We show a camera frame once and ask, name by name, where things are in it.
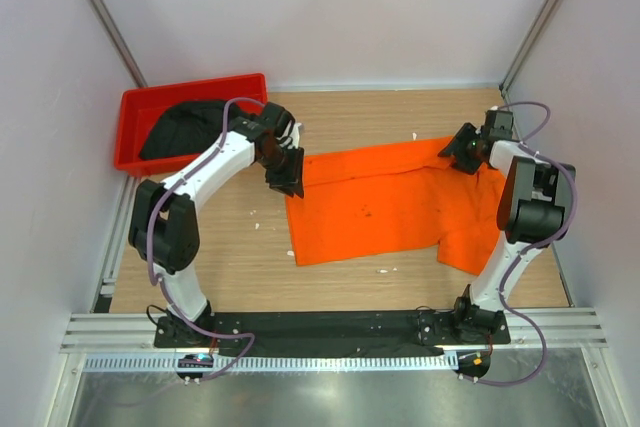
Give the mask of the orange t shirt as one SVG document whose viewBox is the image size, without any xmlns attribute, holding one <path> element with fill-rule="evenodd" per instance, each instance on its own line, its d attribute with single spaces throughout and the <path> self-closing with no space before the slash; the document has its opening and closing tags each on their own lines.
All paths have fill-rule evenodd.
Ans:
<svg viewBox="0 0 640 427">
<path fill-rule="evenodd" d="M 505 177 L 456 170 L 439 154 L 448 141 L 307 156 L 304 195 L 286 201 L 297 265 L 434 247 L 440 263 L 480 274 L 499 237 Z"/>
</svg>

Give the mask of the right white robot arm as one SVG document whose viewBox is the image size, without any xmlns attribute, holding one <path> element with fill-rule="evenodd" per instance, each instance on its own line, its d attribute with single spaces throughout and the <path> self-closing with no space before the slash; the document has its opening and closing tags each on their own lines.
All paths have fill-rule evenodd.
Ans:
<svg viewBox="0 0 640 427">
<path fill-rule="evenodd" d="M 509 341 L 505 312 L 512 289 L 530 262 L 565 236 L 577 209 L 576 168 L 516 140 L 511 107 L 487 110 L 479 127 L 464 124 L 439 153 L 465 174 L 486 166 L 506 178 L 496 246 L 449 313 L 449 335 L 461 344 Z"/>
</svg>

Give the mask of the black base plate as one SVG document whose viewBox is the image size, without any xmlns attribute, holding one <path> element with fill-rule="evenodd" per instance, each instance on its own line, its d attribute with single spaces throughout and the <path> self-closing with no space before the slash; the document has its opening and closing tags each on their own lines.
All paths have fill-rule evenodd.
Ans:
<svg viewBox="0 0 640 427">
<path fill-rule="evenodd" d="M 250 353 L 255 356 L 342 356 L 366 349 L 472 345 L 511 341 L 503 313 L 480 324 L 451 311 L 427 308 L 387 311 L 334 312 L 218 312 L 205 309 L 186 323 L 172 311 L 156 323 L 156 347 L 208 347 L 206 330 L 221 336 L 222 353 L 233 354 L 255 336 Z"/>
</svg>

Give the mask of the black t shirt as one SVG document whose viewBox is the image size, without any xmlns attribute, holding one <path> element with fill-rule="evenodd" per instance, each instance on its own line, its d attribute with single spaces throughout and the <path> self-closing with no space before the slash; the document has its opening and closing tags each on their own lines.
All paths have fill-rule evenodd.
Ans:
<svg viewBox="0 0 640 427">
<path fill-rule="evenodd" d="M 151 128 L 139 158 L 145 161 L 201 154 L 221 135 L 226 102 L 184 101 L 168 108 Z"/>
</svg>

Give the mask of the left corner aluminium post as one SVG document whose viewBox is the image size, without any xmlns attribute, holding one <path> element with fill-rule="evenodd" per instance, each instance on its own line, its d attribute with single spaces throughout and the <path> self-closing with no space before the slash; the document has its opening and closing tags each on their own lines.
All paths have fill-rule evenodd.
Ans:
<svg viewBox="0 0 640 427">
<path fill-rule="evenodd" d="M 148 83 L 134 58 L 124 36 L 104 0 L 87 0 L 91 10 L 97 17 L 104 33 L 111 42 L 117 56 L 137 88 L 145 88 Z"/>
</svg>

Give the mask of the corner aluminium post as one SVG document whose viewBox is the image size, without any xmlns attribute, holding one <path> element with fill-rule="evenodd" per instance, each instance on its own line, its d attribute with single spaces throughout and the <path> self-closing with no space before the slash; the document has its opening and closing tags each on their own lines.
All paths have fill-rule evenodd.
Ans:
<svg viewBox="0 0 640 427">
<path fill-rule="evenodd" d="M 104 0 L 87 0 L 91 10 L 97 17 L 104 33 L 111 42 L 117 56 L 137 88 L 145 88 L 148 83 L 134 58 L 124 36 Z"/>
<path fill-rule="evenodd" d="M 541 7 L 538 9 L 532 24 L 516 51 L 515 57 L 510 63 L 503 80 L 499 84 L 499 90 L 503 98 L 507 98 L 509 89 L 513 86 L 528 57 L 547 27 L 550 25 L 562 2 L 563 0 L 543 0 Z"/>
</svg>

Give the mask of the red plastic bin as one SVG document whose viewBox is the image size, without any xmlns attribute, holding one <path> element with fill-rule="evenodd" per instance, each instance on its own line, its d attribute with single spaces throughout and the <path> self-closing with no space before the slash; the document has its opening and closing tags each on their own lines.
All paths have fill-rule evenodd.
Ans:
<svg viewBox="0 0 640 427">
<path fill-rule="evenodd" d="M 257 113 L 258 103 L 266 103 L 267 84 L 262 73 L 167 84 L 123 93 L 116 134 L 114 167 L 140 178 L 176 172 L 196 159 L 195 155 L 143 160 L 139 153 L 152 127 L 168 108 L 191 100 L 237 99 L 248 113 Z"/>
</svg>

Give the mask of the right corner aluminium post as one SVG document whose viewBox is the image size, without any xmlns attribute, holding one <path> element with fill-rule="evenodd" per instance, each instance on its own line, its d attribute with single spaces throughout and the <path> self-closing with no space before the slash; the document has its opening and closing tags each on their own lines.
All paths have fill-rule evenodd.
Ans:
<svg viewBox="0 0 640 427">
<path fill-rule="evenodd" d="M 507 98 L 509 89 L 513 86 L 528 57 L 547 27 L 550 25 L 562 2 L 563 0 L 543 0 L 541 7 L 538 9 L 532 24 L 516 51 L 515 57 L 510 63 L 503 80 L 499 84 L 499 90 L 503 98 Z"/>
</svg>

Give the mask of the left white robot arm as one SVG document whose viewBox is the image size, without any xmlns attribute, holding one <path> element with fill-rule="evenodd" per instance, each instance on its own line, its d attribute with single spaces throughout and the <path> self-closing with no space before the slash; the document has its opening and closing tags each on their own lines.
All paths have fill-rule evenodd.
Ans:
<svg viewBox="0 0 640 427">
<path fill-rule="evenodd" d="M 161 182 L 141 182 L 136 190 L 128 242 L 146 261 L 151 284 L 160 287 L 167 301 L 157 331 L 192 347 L 220 337 L 195 268 L 201 208 L 254 164 L 264 168 L 270 189 L 288 197 L 304 195 L 300 123 L 272 102 L 263 104 L 257 115 L 233 113 L 242 101 L 223 104 L 220 132 L 195 160 Z"/>
</svg>

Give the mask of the aluminium frame rail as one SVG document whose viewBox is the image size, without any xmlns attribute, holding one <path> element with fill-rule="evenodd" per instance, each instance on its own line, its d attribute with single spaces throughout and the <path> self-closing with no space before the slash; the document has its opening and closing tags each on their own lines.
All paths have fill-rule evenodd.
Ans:
<svg viewBox="0 0 640 427">
<path fill-rule="evenodd" d="M 524 314 L 554 348 L 605 348 L 604 330 L 590 308 L 534 308 Z M 62 353 L 136 352 L 152 347 L 155 326 L 144 314 L 74 314 L 60 344 Z"/>
</svg>

